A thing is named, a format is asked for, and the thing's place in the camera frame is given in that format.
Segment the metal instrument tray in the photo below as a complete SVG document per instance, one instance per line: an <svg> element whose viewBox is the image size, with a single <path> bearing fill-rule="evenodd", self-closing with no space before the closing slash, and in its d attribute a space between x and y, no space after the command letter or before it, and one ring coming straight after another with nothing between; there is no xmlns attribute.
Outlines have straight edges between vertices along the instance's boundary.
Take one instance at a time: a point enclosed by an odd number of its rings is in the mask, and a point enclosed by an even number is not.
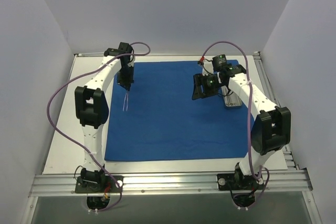
<svg viewBox="0 0 336 224"><path fill-rule="evenodd" d="M235 92L229 90L226 86L221 87L221 91L226 108L237 109L242 107L243 103Z"/></svg>

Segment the blue surgical cloth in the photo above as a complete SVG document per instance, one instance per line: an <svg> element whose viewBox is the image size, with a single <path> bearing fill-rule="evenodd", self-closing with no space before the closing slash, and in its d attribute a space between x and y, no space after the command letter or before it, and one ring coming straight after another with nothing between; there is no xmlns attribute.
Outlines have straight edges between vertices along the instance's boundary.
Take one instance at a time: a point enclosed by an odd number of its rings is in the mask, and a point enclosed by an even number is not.
<svg viewBox="0 0 336 224"><path fill-rule="evenodd" d="M125 89L114 83L105 160L111 162L241 158L247 153L247 108L223 98L192 100L193 61L137 62Z"/></svg>

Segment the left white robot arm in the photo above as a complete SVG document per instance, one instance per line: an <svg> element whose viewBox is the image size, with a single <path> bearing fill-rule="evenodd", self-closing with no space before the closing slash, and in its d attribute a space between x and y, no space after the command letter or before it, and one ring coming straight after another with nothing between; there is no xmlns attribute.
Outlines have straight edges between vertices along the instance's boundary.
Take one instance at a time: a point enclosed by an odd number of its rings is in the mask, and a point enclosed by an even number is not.
<svg viewBox="0 0 336 224"><path fill-rule="evenodd" d="M109 117L109 105L105 92L114 78L119 86L130 91L134 82L132 53L132 46L125 42L121 42L117 49L107 49L101 63L103 69L84 86L75 89L76 117L82 126L86 148L80 177L94 192L102 191L106 185L106 176L102 170L102 130Z"/></svg>

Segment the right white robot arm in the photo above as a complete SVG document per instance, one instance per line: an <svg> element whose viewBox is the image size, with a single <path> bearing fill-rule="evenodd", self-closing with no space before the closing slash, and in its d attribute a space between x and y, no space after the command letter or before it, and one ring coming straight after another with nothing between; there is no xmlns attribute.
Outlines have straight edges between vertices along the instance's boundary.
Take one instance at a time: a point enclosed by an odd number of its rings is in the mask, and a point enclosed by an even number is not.
<svg viewBox="0 0 336 224"><path fill-rule="evenodd" d="M211 64L211 72L204 69L193 76L192 100L215 96L226 87L247 107L248 150L233 175L235 186L244 189L252 178L261 178L266 161L290 142L291 112L276 105L253 84L246 66L228 63L225 55L213 57Z"/></svg>

